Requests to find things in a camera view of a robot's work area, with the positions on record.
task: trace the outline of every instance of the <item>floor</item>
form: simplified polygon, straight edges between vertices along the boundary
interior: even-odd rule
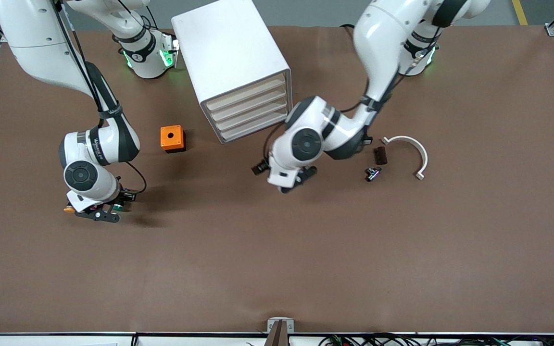
[[[214,0],[152,0],[150,7],[161,28],[169,28],[170,18],[213,2]],[[339,26],[354,24],[369,0],[254,0],[268,25]],[[554,0],[521,0],[526,22],[541,25],[554,19]],[[518,25],[515,11],[519,0],[491,0],[480,16],[460,20],[457,25]],[[78,30],[103,30],[101,24],[80,13],[70,11]]]

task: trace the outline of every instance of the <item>white drawer unit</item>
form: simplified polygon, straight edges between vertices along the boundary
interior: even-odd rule
[[[172,17],[198,97],[222,143],[283,121],[290,67],[252,0],[219,0]]]

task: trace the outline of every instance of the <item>brown table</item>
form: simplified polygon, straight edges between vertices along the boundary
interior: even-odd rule
[[[365,73],[343,28],[275,27],[294,100],[339,108]],[[391,144],[326,156],[289,195],[254,177],[263,131],[220,145],[186,72],[143,80],[110,33],[80,33],[141,140],[149,182],[119,224],[62,212],[57,146],[97,121],[83,94],[26,75],[0,51],[0,331],[554,332],[554,38],[538,26],[454,27],[403,81],[371,135]],[[159,129],[182,124],[189,151]],[[141,181],[126,165],[123,183]]]

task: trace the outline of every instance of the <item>white robotic arm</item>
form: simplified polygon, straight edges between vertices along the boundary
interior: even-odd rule
[[[133,160],[140,151],[140,141],[97,66],[84,61],[71,44],[58,5],[52,0],[0,0],[0,24],[25,72],[95,100],[99,125],[67,134],[59,146],[63,177],[70,188],[68,201],[77,215],[86,215],[90,207],[134,200],[135,195],[102,166]],[[118,217],[110,216],[105,221],[118,221]]]
[[[112,31],[123,47],[128,65],[143,78],[161,76],[174,66],[176,44],[171,35],[148,27],[134,11],[150,0],[68,0],[77,12],[84,13]]]
[[[268,162],[256,166],[254,173],[270,169],[268,182],[286,193],[315,174],[310,164],[323,151],[334,160],[360,152],[371,144],[367,128],[389,99],[398,72],[421,72],[442,28],[465,15],[479,14],[488,3],[372,0],[354,27],[354,47],[369,77],[369,87],[354,116],[348,118],[319,96],[302,100],[286,117],[286,131],[273,143]],[[413,40],[426,46],[416,46]]]

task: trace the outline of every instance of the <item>orange block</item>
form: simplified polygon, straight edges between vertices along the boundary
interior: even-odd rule
[[[185,151],[185,131],[181,125],[162,127],[160,140],[162,149],[167,153]]]

